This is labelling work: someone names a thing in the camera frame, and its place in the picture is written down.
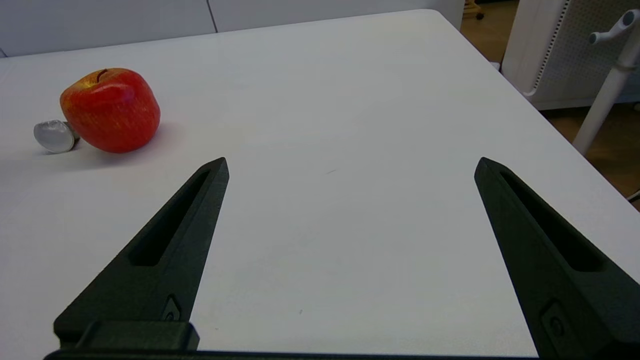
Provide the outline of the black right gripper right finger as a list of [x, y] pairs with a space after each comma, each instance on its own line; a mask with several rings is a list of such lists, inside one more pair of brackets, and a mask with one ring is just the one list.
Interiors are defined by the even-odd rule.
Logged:
[[474, 181], [538, 355], [637, 357], [639, 283], [507, 166]]

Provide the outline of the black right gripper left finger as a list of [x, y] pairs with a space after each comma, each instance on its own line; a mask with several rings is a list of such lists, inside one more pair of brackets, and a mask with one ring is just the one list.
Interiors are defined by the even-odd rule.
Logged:
[[190, 322], [230, 173], [206, 162], [55, 319], [62, 351], [194, 351]]

